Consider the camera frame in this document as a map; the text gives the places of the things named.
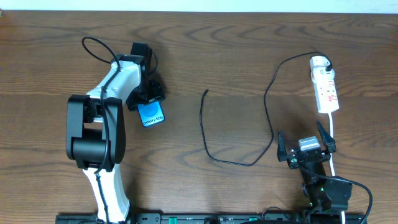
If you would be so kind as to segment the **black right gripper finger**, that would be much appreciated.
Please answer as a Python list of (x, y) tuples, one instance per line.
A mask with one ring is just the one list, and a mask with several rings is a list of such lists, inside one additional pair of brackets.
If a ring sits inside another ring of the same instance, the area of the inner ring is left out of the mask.
[(279, 162), (287, 160), (287, 152), (284, 145), (284, 138), (281, 131), (278, 131), (278, 148), (277, 148), (277, 158)]
[(322, 143), (329, 153), (334, 153), (336, 152), (336, 142), (335, 140), (331, 137), (331, 135), (325, 130), (325, 128), (322, 126), (320, 121), (316, 121), (318, 132), (320, 133), (320, 137), (322, 139)]

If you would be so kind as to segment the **blue Galaxy smartphone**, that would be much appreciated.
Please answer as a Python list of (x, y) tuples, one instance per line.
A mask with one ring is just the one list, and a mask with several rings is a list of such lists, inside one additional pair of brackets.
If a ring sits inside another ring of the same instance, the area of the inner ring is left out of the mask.
[(165, 121), (164, 112), (158, 101), (148, 105), (138, 105), (137, 109), (142, 125), (145, 128)]

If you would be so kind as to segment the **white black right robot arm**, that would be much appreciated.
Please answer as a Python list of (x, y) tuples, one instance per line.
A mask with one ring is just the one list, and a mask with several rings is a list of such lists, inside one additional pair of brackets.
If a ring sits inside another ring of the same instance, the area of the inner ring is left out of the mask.
[(285, 161), (290, 169), (300, 169), (303, 192), (316, 212), (340, 213), (348, 209), (352, 185), (338, 180), (337, 176), (326, 176), (323, 163), (336, 152), (336, 144), (321, 122), (317, 121), (317, 127), (321, 140), (315, 136), (301, 139), (291, 152), (286, 150), (284, 137), (279, 131), (277, 158)]

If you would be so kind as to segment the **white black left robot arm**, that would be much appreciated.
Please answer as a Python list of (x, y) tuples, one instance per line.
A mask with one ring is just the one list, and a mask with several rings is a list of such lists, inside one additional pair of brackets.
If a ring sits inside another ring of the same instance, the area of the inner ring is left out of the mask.
[(104, 79), (67, 102), (66, 153), (90, 181), (98, 205), (96, 223), (125, 223), (131, 203), (120, 164), (126, 150), (124, 109), (136, 111), (144, 127), (165, 121), (160, 82), (151, 79), (152, 49), (135, 42), (129, 54), (113, 54)]

